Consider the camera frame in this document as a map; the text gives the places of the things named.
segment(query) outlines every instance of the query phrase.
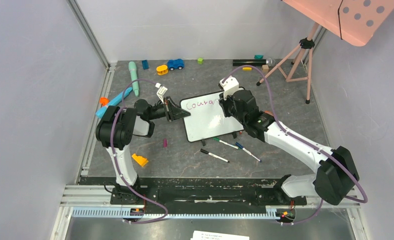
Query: toy car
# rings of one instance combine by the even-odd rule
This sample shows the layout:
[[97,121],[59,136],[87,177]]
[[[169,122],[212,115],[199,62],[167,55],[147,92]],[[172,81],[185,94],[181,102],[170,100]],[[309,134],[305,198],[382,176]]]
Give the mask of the toy car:
[[184,68],[184,61],[180,58],[176,59],[176,60],[169,60],[167,61],[167,68],[171,71],[175,70],[175,69],[183,69]]

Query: blue marker cap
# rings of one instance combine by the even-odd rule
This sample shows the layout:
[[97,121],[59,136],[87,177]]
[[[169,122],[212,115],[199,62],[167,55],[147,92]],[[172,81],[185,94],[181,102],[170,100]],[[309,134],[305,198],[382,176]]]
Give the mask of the blue marker cap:
[[243,145],[239,144],[238,142],[236,142],[235,145],[236,145],[237,147],[239,147],[240,149],[243,149],[243,148],[244,148]]

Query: hole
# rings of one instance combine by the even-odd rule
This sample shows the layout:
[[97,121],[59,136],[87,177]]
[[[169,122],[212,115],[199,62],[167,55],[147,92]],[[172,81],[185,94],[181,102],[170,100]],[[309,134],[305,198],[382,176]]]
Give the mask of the hole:
[[365,1],[363,1],[363,5],[364,5],[365,7],[368,7],[369,5],[371,5],[371,0],[365,0]]
[[384,12],[385,8],[383,6],[379,6],[376,8],[376,12],[379,14],[382,14]]

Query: paper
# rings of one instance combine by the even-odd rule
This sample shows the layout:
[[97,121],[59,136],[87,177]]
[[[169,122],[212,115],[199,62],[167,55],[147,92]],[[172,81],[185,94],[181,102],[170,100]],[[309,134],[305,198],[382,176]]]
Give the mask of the paper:
[[250,237],[208,231],[194,231],[191,240],[250,240]]

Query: yellow toy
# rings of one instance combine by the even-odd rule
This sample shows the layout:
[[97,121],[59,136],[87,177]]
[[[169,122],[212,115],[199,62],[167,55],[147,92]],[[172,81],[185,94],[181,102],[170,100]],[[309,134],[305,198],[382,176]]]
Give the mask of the yellow toy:
[[137,164],[139,164],[141,167],[144,167],[149,161],[147,158],[143,156],[138,156],[137,154],[132,154],[132,158],[135,160]]
[[167,65],[160,65],[156,68],[158,75],[165,75],[168,73],[168,66]]

